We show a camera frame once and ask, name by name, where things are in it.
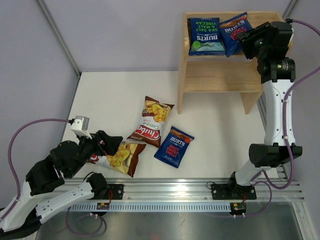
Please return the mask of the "blue Burts chilli bag back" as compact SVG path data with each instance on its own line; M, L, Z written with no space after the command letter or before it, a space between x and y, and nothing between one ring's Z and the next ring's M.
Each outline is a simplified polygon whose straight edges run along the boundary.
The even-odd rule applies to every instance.
M243 12L219 24L226 57L233 56L242 50L237 35L253 29L247 17L248 13Z

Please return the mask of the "blue burts chilli bag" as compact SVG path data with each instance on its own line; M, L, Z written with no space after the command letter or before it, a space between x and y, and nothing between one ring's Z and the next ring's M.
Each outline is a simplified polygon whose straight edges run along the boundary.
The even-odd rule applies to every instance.
M168 135L153 157L178 169L190 142L194 139L194 136L171 126Z
M237 35L253 29L247 17L248 13L243 12L219 24L226 57L233 56L242 50Z

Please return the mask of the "Chuba cassava chips bag front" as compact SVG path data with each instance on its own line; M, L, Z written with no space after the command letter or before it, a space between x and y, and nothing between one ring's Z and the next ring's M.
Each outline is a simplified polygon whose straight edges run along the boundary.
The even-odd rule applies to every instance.
M89 162L98 166L116 170L122 174L134 177L139 163L139 154L143 152L146 144L129 143L122 141L115 155L93 155Z

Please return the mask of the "blue Burts sea salt bag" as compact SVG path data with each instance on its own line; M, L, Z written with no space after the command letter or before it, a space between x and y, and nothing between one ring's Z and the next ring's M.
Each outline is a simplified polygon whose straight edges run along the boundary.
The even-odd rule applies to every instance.
M189 18L191 44L190 56L222 56L225 47L221 39L220 18Z

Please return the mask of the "blue Burts chilli bag front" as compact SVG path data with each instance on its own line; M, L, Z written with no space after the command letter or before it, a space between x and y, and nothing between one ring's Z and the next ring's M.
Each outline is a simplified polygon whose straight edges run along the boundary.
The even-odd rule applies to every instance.
M190 142L194 139L194 136L171 126L168 135L153 157L178 169Z

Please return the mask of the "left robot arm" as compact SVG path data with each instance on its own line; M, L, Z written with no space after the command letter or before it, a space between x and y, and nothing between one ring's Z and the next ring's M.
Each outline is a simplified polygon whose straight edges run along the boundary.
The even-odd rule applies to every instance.
M78 140L61 142L30 169L19 194L0 212L2 240L27 237L66 208L84 200L103 199L108 194L105 177L92 173L75 188L49 198L50 193L64 185L66 179L73 178L92 156L114 156L123 137L109 136L99 130L90 138L80 136Z

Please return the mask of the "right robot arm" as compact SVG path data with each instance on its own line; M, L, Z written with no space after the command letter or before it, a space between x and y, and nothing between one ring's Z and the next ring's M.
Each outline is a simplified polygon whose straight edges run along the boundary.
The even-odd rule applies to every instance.
M266 22L252 30L239 33L238 39L247 59L257 60L257 72L261 77L266 98L266 129L263 144L249 147L249 159L241 169L228 179L223 197L255 200L254 185L260 175L265 183L275 189L287 188L294 176L294 160L303 153L296 145L292 130L292 91L295 86L296 65L286 56L293 35L290 23ZM290 164L290 176L283 186L274 185L267 171L279 165Z

